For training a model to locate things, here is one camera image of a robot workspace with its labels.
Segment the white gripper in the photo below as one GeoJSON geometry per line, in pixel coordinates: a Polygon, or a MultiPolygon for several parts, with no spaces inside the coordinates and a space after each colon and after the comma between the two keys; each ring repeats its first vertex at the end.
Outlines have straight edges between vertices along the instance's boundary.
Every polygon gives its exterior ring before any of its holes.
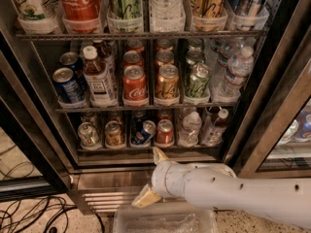
{"type": "Polygon", "coordinates": [[[154,163],[152,186],[146,184],[131,205],[143,209],[162,197],[182,197],[184,175],[194,169],[193,164],[180,164],[169,161],[167,155],[158,147],[153,147],[154,163]]]}

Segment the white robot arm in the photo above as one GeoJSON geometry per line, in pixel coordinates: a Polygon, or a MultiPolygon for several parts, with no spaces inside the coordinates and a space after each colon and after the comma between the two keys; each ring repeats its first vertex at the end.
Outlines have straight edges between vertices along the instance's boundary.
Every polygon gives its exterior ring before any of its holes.
{"type": "Polygon", "coordinates": [[[182,198],[201,209],[244,211],[311,229],[310,179],[242,179],[221,163],[181,164],[158,147],[153,155],[151,182],[133,200],[136,208],[182,198]]]}

